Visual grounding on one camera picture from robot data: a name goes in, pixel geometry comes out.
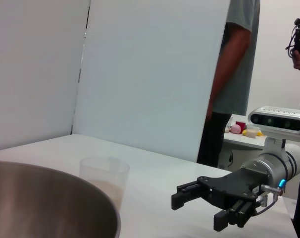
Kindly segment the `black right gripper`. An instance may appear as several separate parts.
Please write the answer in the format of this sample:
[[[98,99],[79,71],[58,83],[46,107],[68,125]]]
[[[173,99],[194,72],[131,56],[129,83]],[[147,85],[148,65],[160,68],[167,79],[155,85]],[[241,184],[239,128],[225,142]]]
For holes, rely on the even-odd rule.
[[[228,225],[243,228],[256,214],[260,186],[268,183],[266,174],[239,169],[221,178],[199,177],[197,181],[179,185],[171,196],[171,209],[178,210],[185,203],[202,198],[211,205],[227,209],[214,215],[213,229],[220,232]]]

